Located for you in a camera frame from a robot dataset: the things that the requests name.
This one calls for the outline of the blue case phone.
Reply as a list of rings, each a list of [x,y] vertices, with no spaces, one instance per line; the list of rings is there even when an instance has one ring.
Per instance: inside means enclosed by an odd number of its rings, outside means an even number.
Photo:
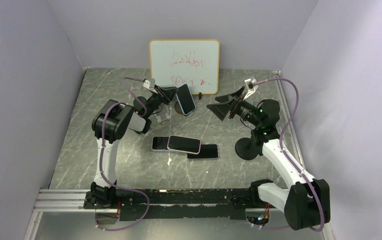
[[[183,115],[187,116],[196,110],[193,95],[187,84],[183,84],[177,88],[176,98]]]

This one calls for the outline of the silver metal phone stand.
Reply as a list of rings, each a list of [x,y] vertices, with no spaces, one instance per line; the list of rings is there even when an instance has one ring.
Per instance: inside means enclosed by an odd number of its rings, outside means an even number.
[[[154,116],[158,123],[170,120],[172,115],[172,108],[170,105],[161,104],[160,109],[154,112]]]

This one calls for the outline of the yellow framed whiteboard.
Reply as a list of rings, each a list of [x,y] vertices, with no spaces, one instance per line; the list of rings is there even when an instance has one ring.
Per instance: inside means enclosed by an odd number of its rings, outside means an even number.
[[[194,95],[219,89],[220,41],[217,39],[154,39],[149,42],[151,77],[160,87],[187,84]]]

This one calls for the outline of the lilac case phone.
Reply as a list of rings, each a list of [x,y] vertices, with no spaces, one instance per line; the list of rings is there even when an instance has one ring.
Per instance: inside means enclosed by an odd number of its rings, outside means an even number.
[[[158,152],[165,152],[168,151],[168,136],[154,136],[152,138],[152,145],[151,149],[153,151],[158,151]]]

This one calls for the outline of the beige pink case phone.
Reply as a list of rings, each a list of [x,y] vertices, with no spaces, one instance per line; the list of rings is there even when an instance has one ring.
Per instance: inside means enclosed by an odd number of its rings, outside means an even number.
[[[200,153],[201,140],[192,137],[171,135],[167,142],[167,149],[170,151],[196,155]]]

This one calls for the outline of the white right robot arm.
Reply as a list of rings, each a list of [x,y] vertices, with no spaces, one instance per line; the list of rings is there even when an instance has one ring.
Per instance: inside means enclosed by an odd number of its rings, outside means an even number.
[[[221,121],[239,116],[244,122],[254,125],[250,137],[239,139],[235,144],[236,154],[243,160],[266,157],[276,168],[286,184],[278,187],[273,181],[254,181],[249,188],[249,202],[254,207],[263,204],[274,206],[284,213],[288,227],[293,230],[310,228],[322,231],[330,222],[330,188],[323,179],[317,179],[290,154],[283,143],[283,132],[276,124],[280,119],[280,104],[265,99],[252,105],[245,100],[244,88],[228,95],[216,97],[216,103],[207,108]]]

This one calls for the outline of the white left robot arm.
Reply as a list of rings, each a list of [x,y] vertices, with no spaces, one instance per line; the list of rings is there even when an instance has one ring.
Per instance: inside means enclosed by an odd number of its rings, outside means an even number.
[[[152,124],[150,116],[175,97],[177,87],[155,86],[151,96],[136,96],[133,104],[108,100],[94,117],[92,130],[98,144],[98,166],[86,193],[85,209],[107,209],[118,204],[116,161],[121,139],[127,130],[145,134]]]

